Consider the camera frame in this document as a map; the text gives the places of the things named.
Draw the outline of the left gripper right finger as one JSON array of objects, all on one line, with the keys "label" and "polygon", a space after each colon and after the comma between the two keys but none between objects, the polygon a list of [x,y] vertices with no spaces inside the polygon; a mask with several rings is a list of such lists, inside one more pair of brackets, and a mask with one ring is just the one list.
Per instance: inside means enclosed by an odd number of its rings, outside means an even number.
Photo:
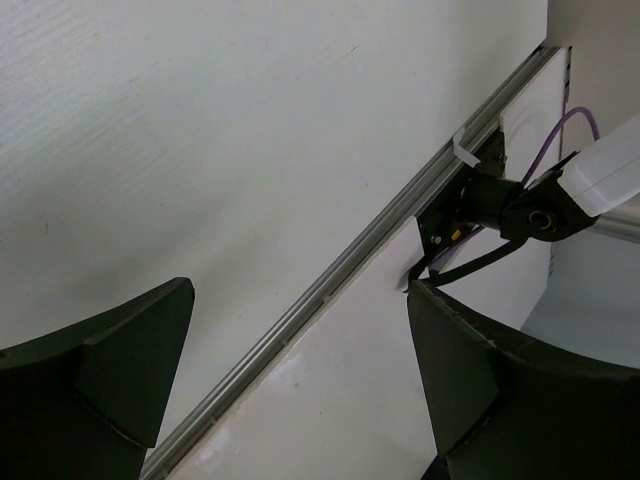
[{"label": "left gripper right finger", "polygon": [[429,479],[635,479],[639,372],[555,347],[415,280]]}]

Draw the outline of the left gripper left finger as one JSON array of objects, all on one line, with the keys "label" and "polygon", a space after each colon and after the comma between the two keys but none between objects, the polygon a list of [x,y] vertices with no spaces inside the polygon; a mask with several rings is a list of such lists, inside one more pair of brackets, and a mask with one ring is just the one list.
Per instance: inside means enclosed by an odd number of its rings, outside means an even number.
[{"label": "left gripper left finger", "polygon": [[1,352],[4,479],[136,479],[155,447],[194,306],[174,278]]}]

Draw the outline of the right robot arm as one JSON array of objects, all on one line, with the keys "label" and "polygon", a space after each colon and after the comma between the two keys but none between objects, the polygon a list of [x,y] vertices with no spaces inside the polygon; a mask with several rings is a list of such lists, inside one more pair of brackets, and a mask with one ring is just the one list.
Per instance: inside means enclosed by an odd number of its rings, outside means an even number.
[{"label": "right robot arm", "polygon": [[639,193],[639,118],[629,119],[533,183],[476,174],[464,187],[459,218],[511,243],[564,240]]}]

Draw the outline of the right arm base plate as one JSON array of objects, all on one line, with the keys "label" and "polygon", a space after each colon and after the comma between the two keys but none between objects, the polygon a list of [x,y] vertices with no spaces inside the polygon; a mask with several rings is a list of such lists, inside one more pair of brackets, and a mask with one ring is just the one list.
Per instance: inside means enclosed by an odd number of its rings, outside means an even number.
[{"label": "right arm base plate", "polygon": [[456,268],[443,264],[479,234],[500,229],[501,213],[523,190],[517,181],[504,177],[504,133],[496,129],[472,153],[476,161],[464,166],[418,216],[424,255],[407,272],[406,282],[419,279],[433,287],[458,281],[521,248],[525,240],[509,240],[490,252]]}]

